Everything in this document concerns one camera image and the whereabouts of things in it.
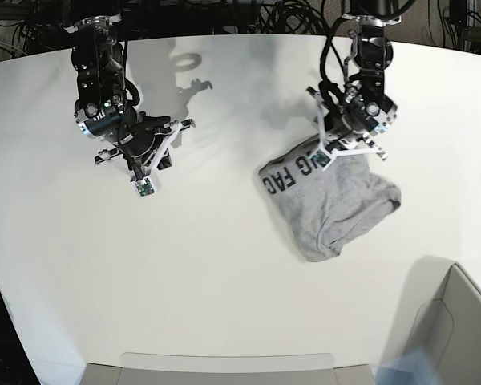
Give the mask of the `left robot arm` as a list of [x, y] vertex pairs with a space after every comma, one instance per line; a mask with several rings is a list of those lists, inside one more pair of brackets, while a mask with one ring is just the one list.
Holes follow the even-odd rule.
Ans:
[[[397, 1], [351, 1], [348, 10], [332, 25], [320, 57], [321, 82], [311, 87], [317, 106], [318, 145], [309, 158], [322, 168], [346, 156], [375, 153], [380, 159], [386, 152], [374, 137], [386, 132], [394, 122], [398, 107], [385, 93], [385, 69], [392, 63], [394, 51], [385, 36], [385, 27], [401, 22], [414, 3], [400, 6]], [[333, 37], [344, 22], [356, 22], [349, 30], [350, 53], [341, 64], [343, 88], [332, 82], [325, 62], [334, 49]]]

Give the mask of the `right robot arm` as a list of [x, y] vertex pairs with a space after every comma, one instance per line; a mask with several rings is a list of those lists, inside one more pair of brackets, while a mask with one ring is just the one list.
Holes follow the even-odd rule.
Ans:
[[96, 164], [122, 156], [132, 183], [146, 186], [153, 168], [170, 166], [169, 147], [195, 123], [137, 111], [141, 95], [127, 78], [127, 44], [115, 28], [120, 19], [118, 1], [63, 3], [63, 27], [73, 36], [71, 62], [77, 72], [74, 118], [84, 135], [114, 147], [101, 151]]

